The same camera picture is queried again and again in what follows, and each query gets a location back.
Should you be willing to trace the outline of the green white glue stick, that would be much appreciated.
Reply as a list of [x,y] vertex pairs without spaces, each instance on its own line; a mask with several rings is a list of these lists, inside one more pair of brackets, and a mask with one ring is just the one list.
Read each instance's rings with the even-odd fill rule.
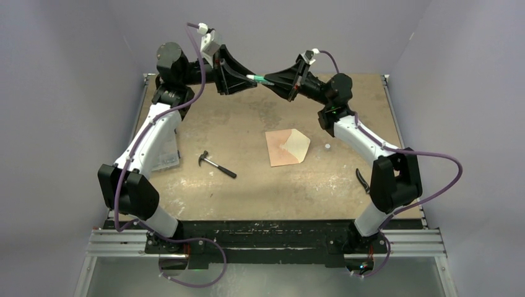
[[262,84],[262,85],[266,85],[266,86],[274,86],[274,83],[270,82],[267,79],[265,79],[263,75],[247,74],[246,78],[248,80],[250,80],[251,82],[254,82],[256,84]]

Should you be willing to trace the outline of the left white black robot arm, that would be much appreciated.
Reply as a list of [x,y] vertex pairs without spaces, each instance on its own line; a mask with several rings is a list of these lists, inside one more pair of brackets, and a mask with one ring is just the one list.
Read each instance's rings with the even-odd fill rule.
[[[221,95],[231,95],[257,85],[254,72],[242,66],[220,45],[210,60],[202,54],[191,62],[180,45],[168,42],[157,50],[156,90],[139,132],[112,164],[103,164],[97,176],[105,205],[115,214],[129,215],[161,235],[160,244],[170,253],[184,247],[179,219],[160,206],[160,194],[149,181],[165,142],[189,111],[189,102],[214,83]],[[193,85],[200,85],[197,93]]]

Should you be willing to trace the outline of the brown envelope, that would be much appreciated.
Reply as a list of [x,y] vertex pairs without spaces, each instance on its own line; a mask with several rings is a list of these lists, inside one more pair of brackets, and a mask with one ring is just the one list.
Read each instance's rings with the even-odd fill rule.
[[311,140],[297,129],[265,132],[271,167],[302,163]]

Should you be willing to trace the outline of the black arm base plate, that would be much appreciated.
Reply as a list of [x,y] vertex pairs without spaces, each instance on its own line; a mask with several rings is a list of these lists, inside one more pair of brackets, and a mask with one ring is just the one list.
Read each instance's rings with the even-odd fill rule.
[[380,235],[360,238],[349,220],[240,220],[183,222],[179,239],[170,243],[147,235],[145,253],[189,258],[190,269],[209,264],[319,264],[358,270],[363,262],[387,251]]

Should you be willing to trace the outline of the aluminium frame rail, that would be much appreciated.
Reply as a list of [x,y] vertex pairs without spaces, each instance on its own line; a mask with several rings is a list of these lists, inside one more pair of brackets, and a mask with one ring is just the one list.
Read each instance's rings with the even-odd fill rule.
[[[146,230],[93,230],[86,256],[88,257],[163,257],[185,259],[181,252],[153,252],[154,246]],[[384,230],[390,242],[391,257],[446,257],[439,230]]]

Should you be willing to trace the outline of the small black hammer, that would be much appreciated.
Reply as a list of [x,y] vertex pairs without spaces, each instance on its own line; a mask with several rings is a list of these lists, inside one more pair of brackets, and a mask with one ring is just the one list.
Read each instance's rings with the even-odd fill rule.
[[226,174],[227,176],[233,178],[233,179],[236,179],[237,177],[237,174],[228,170],[227,168],[221,166],[221,165],[218,165],[212,161],[210,161],[208,159],[208,156],[209,156],[209,152],[207,150],[203,151],[202,154],[200,154],[199,158],[198,158],[198,165],[201,166],[201,163],[204,161],[212,166],[214,166],[215,168],[217,168],[219,171],[221,171],[222,173]]

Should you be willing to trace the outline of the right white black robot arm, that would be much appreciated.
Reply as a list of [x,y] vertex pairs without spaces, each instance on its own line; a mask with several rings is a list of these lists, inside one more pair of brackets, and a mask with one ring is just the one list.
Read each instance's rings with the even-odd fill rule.
[[359,215],[348,234],[349,247],[357,252],[371,245],[372,236],[395,210],[410,205],[422,194],[419,163],[413,150],[389,148],[350,109],[353,80],[337,73],[322,82],[310,72],[311,63],[298,57],[295,64],[279,72],[266,74],[266,86],[276,95],[293,101],[303,95],[323,105],[318,112],[319,125],[330,136],[351,146],[371,166],[371,203]]

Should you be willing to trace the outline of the clear plastic organizer box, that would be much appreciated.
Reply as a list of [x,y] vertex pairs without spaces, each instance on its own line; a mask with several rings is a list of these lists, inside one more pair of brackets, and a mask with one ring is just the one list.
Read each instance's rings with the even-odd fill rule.
[[172,132],[160,149],[157,162],[152,171],[162,171],[180,165],[180,151],[178,149],[176,131]]

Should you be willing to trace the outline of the black handled pliers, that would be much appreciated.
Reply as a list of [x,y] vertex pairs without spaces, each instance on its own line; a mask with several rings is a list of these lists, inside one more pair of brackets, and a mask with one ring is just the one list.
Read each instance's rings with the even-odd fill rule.
[[362,174],[361,174],[361,172],[360,172],[360,170],[358,168],[355,169],[355,175],[356,175],[356,178],[357,178],[358,182],[362,185],[365,193],[369,194],[370,193],[370,186],[367,183],[367,181],[365,180],[365,178],[362,176]]

